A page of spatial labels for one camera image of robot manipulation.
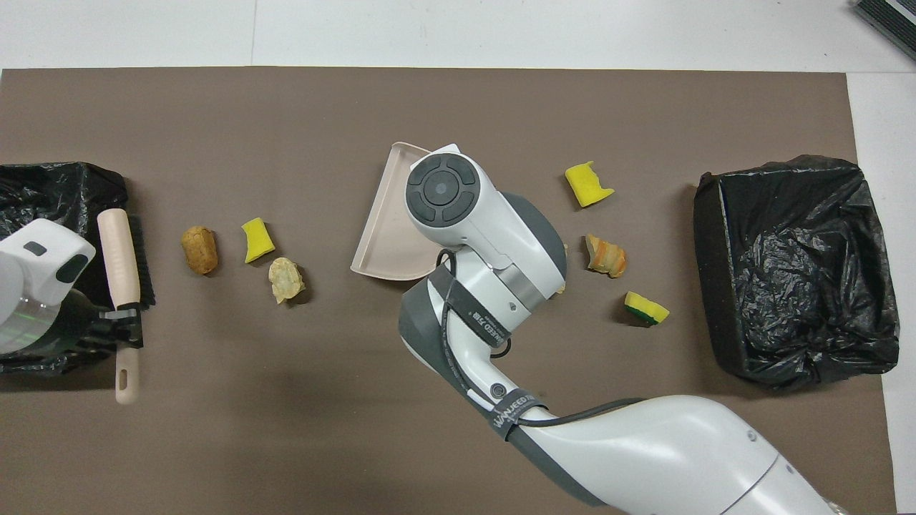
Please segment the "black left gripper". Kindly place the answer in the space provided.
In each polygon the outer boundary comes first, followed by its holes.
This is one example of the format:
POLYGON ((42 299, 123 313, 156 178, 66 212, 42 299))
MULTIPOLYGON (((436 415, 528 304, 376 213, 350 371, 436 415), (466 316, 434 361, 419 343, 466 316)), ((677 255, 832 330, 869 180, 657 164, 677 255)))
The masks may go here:
POLYGON ((143 348, 142 304, 117 309, 96 305, 85 294, 71 289, 59 306, 54 323, 43 335, 49 353, 112 353, 115 343, 143 348))

